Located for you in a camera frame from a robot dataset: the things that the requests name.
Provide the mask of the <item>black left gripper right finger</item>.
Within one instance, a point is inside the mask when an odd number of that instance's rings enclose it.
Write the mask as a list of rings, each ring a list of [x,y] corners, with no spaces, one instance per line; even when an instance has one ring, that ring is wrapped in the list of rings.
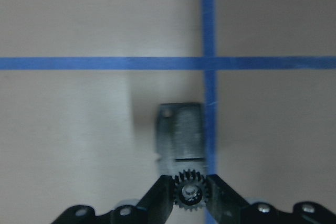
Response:
[[[241,195],[234,191],[218,175],[207,175],[209,198],[206,208],[217,223],[241,222],[241,211],[249,206]]]

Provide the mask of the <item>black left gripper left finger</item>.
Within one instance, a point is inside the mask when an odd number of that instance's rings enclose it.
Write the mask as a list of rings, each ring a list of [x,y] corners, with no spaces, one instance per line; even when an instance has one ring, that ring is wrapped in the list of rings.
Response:
[[[135,206],[133,223],[166,223],[173,209],[174,182],[161,175]]]

